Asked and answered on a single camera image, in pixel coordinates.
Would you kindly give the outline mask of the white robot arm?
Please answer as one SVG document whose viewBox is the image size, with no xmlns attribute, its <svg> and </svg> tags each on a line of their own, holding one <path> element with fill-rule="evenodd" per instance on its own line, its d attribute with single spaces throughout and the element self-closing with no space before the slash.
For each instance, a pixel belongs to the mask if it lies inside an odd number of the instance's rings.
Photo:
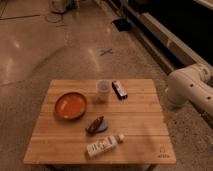
<svg viewBox="0 0 213 171">
<path fill-rule="evenodd" d="M 210 69 L 202 63 L 171 72 L 165 90 L 168 106 L 181 108 L 191 101 L 213 117 L 213 87 L 207 84 L 210 78 Z"/>
</svg>

